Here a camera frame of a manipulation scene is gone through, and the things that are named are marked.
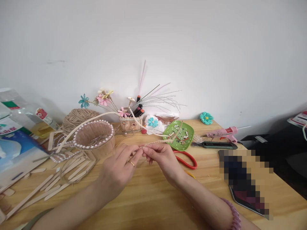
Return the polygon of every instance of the green decorative dish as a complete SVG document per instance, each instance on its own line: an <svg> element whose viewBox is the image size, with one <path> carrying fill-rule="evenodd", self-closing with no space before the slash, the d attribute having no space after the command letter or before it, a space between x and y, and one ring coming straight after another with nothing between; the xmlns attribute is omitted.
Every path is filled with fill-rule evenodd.
<svg viewBox="0 0 307 230"><path fill-rule="evenodd" d="M164 134L170 135L176 133L181 125L181 121L173 121L164 131ZM186 123L182 123L181 130L179 131L177 137L172 143L168 143L172 148L185 151L193 141L194 129Z"/></svg>

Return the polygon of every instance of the popsicle stick basket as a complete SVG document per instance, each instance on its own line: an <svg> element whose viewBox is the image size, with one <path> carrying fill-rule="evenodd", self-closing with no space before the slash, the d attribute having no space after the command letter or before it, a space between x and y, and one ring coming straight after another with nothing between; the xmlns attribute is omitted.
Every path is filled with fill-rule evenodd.
<svg viewBox="0 0 307 230"><path fill-rule="evenodd" d="M141 125L143 125L143 116L137 117L136 119ZM121 123L122 131L141 131L140 125L136 123L133 117L120 117L119 122Z"/></svg>
<svg viewBox="0 0 307 230"><path fill-rule="evenodd" d="M105 120L90 121L77 129L73 142L77 149L107 156L115 146L113 126Z"/></svg>

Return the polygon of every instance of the hot glue gun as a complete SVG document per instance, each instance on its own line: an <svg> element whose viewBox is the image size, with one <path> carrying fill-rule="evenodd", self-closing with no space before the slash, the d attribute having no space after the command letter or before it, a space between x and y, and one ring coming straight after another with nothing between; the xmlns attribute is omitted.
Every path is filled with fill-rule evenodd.
<svg viewBox="0 0 307 230"><path fill-rule="evenodd" d="M249 128L250 126L244 126L240 128L236 128L235 126L229 127L228 129L217 129L212 132L206 133L203 136L215 138L215 137L220 137L221 139L228 138L230 142L232 143L238 143L238 140L233 136L234 134L238 133L239 129L243 128Z"/></svg>

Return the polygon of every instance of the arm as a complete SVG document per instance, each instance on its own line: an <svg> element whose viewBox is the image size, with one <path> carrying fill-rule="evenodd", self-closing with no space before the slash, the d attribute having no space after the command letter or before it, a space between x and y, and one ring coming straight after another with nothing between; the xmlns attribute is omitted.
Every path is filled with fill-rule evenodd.
<svg viewBox="0 0 307 230"><path fill-rule="evenodd" d="M193 207L211 227L217 230L231 228L233 215L230 207L183 171L168 144L151 144L143 147L143 152L149 164L153 160L159 164L168 182L190 200ZM244 216L240 215L240 218L241 229L259 229Z"/></svg>
<svg viewBox="0 0 307 230"><path fill-rule="evenodd" d="M123 144L118 147L114 155L102 164L96 181L40 218L32 230L75 229L115 199L133 176L135 167L127 161L134 151L137 152L130 161L136 165L143 153L142 149L137 145Z"/></svg>

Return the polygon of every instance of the scissors handle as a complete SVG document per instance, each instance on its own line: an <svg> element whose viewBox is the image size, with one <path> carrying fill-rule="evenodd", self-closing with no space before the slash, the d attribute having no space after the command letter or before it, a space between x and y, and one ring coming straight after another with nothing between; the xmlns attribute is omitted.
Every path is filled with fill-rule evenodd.
<svg viewBox="0 0 307 230"><path fill-rule="evenodd" d="M193 162L193 166L189 165L188 163L186 163L183 159L181 159L180 157L176 156L177 160L182 163L183 165L185 165L186 167L188 167L189 169L196 169L197 168L197 162L194 159L194 157L192 157L190 154L188 154L187 152L184 151L174 151L174 153L182 153L184 155L186 155L187 157L189 157L191 159L191 161Z"/></svg>

